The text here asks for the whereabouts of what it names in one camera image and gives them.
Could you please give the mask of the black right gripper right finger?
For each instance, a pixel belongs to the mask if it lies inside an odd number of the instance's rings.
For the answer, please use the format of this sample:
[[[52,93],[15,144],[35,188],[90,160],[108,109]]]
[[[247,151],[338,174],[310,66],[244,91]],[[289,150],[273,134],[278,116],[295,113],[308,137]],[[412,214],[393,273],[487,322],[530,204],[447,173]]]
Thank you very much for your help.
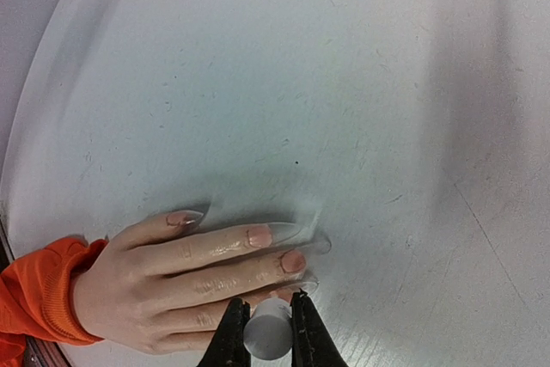
[[[300,290],[292,296],[292,367],[347,367],[313,301]]]

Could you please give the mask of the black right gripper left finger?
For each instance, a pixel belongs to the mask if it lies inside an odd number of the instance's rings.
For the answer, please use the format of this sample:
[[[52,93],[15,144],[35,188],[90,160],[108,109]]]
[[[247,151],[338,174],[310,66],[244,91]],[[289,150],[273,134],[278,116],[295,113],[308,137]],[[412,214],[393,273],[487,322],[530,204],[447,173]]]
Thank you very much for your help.
[[[201,359],[201,367],[249,367],[251,356],[243,339],[249,320],[250,304],[241,298],[231,299]]]

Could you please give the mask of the white nail polish cap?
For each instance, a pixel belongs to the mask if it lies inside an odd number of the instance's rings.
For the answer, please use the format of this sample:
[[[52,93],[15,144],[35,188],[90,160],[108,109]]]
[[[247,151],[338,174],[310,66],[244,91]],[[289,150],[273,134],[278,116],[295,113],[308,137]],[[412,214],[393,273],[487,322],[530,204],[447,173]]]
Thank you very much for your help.
[[[290,305],[278,297],[257,305],[243,331],[247,351],[260,360],[272,361],[285,356],[292,347]]]

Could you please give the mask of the orange sleeved forearm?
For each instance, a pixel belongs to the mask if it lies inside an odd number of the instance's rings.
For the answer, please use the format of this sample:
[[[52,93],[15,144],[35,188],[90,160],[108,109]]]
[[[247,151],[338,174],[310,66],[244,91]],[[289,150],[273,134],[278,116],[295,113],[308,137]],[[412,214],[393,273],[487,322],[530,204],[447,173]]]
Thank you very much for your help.
[[[71,282],[86,272],[107,245],[76,237],[59,239],[14,260],[1,272],[1,365],[22,366],[27,338],[73,346],[102,339],[77,320]]]

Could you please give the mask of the mannequin hand with long nails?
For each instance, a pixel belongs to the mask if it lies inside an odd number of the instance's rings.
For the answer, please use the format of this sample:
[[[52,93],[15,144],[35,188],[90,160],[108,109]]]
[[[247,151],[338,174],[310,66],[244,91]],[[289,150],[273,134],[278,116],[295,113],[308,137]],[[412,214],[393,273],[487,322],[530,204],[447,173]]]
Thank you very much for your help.
[[[204,232],[202,218],[164,213],[110,240],[70,286],[84,331],[151,355],[205,349],[232,298],[289,300],[308,283],[307,258],[331,247],[295,223]]]

